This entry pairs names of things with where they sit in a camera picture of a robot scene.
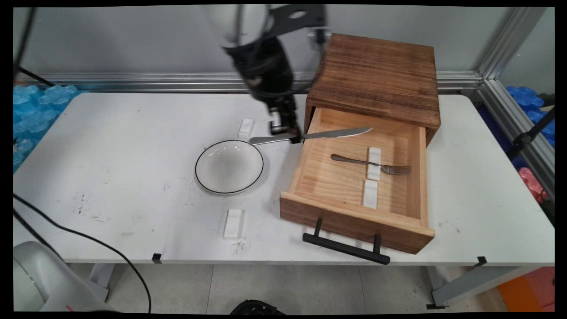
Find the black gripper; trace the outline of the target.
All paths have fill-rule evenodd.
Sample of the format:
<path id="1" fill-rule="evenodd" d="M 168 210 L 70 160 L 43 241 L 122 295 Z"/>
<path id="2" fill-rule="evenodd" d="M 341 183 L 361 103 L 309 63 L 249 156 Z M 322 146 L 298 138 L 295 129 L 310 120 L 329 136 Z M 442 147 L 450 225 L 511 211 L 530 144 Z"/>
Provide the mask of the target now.
<path id="1" fill-rule="evenodd" d="M 286 132 L 292 135 L 290 143 L 301 143 L 302 131 L 291 93 L 293 74 L 280 40 L 266 38 L 261 42 L 223 50 L 232 58 L 233 66 L 251 96 L 268 105 L 270 134 Z"/>

